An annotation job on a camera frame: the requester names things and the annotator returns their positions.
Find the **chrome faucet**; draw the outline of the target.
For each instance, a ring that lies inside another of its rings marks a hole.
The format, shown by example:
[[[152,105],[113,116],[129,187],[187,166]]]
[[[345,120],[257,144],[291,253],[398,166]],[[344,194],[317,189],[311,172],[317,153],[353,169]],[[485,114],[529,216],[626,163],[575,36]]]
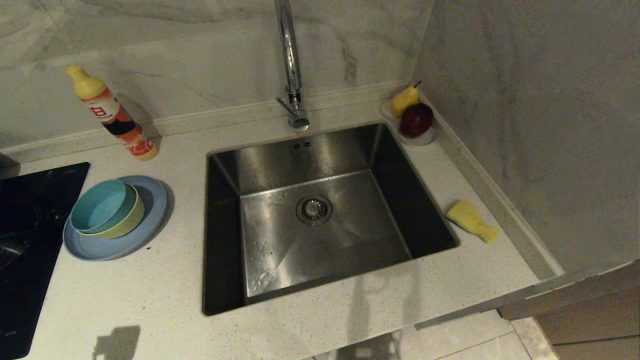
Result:
[[[287,100],[279,97],[275,100],[288,114],[290,128],[295,132],[305,132],[310,126],[310,121],[303,101],[303,83],[293,11],[290,0],[274,0],[274,6],[285,64],[287,95]]]

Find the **yellow sponge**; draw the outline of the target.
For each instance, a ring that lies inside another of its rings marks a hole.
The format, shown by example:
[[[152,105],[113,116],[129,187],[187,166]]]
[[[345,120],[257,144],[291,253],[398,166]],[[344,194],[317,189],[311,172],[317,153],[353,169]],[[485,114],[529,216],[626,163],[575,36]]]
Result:
[[[467,200],[459,200],[445,213],[445,218],[462,230],[475,235],[485,244],[491,244],[498,239],[499,229],[484,221],[478,210]]]

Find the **blue plate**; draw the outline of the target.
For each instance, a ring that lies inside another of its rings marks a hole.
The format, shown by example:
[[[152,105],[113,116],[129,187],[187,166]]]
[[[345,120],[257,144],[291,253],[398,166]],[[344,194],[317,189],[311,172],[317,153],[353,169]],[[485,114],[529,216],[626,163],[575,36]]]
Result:
[[[85,261],[110,261],[119,259],[148,244],[156,234],[168,207],[168,194],[162,182],[155,178],[132,175],[112,180],[121,180],[134,186],[145,205],[142,221],[134,230],[122,237],[103,239],[78,234],[67,218],[62,232],[62,241],[73,257]]]

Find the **yellow bowl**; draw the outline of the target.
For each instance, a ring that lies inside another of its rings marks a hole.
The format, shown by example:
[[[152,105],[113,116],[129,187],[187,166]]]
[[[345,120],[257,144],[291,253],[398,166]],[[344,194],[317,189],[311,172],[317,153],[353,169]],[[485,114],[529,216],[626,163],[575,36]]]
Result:
[[[84,234],[76,230],[74,231],[80,235],[84,235],[84,236],[88,236],[96,239],[109,239],[109,240],[118,239],[119,237],[123,237],[128,233],[132,232],[134,228],[137,227],[139,223],[141,223],[144,216],[144,212],[146,212],[146,205],[144,205],[144,201],[142,200],[142,197],[139,194],[138,189],[132,185],[130,186],[133,187],[133,189],[136,191],[137,200],[135,201],[135,206],[133,210],[131,210],[130,214],[128,214],[128,216],[126,216],[125,219],[123,219],[120,223],[110,228],[109,230],[105,230],[97,234]]]

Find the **teal bowl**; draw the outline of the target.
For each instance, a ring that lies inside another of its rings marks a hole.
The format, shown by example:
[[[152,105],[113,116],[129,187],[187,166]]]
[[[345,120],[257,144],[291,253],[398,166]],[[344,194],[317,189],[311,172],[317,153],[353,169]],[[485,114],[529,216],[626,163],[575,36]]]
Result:
[[[70,214],[74,230],[98,234],[115,227],[135,207],[137,192],[119,179],[109,179],[90,187],[78,198]]]

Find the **metal sink drain strainer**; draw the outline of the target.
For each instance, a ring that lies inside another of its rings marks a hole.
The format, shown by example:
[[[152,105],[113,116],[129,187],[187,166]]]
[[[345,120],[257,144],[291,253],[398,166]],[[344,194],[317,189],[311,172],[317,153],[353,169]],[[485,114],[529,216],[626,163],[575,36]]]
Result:
[[[295,215],[307,226],[320,226],[333,214],[333,205],[320,194],[310,194],[300,199],[295,206]]]

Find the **stainless steel sink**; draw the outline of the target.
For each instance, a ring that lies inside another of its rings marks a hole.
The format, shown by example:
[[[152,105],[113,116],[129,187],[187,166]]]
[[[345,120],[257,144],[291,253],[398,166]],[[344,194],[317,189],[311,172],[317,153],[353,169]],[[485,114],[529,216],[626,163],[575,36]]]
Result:
[[[329,221],[297,203],[321,195]],[[459,245],[387,125],[211,153],[202,312],[215,316]]]

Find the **small white dish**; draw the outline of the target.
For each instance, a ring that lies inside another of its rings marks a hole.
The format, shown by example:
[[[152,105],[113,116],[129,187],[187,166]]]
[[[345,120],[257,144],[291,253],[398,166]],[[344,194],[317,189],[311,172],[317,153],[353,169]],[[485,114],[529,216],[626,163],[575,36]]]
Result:
[[[387,100],[381,107],[381,112],[382,114],[390,121],[391,125],[393,126],[394,130],[396,133],[398,133],[398,137],[407,145],[410,146],[426,146],[430,143],[432,143],[435,140],[435,124],[436,124],[436,120],[435,120],[435,116],[434,116],[434,122],[432,127],[430,128],[430,130],[428,130],[426,133],[423,133],[423,135],[419,136],[419,137],[415,137],[415,138],[408,138],[408,137],[404,137],[401,133],[400,133],[400,121],[402,117],[395,117],[391,114],[390,112],[390,100]]]

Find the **yellow pear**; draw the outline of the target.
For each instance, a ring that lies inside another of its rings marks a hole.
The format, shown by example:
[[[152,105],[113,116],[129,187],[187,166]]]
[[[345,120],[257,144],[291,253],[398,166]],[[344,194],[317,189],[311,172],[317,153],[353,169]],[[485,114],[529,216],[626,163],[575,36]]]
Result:
[[[394,117],[402,117],[405,110],[413,105],[419,104],[419,89],[422,80],[416,84],[407,85],[402,91],[398,92],[390,100],[390,112]]]

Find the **red apple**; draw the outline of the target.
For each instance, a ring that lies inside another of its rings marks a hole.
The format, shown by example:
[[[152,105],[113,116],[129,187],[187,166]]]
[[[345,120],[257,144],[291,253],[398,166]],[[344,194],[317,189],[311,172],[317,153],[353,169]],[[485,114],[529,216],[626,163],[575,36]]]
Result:
[[[406,138],[414,139],[429,131],[434,124],[434,110],[427,104],[418,103],[405,109],[400,119],[399,131]]]

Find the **black induction cooktop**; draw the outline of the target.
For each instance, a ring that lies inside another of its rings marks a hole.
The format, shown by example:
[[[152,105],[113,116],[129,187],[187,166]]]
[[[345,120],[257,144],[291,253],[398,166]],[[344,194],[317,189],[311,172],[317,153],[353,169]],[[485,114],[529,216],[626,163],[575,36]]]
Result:
[[[28,355],[89,162],[0,179],[0,360]]]

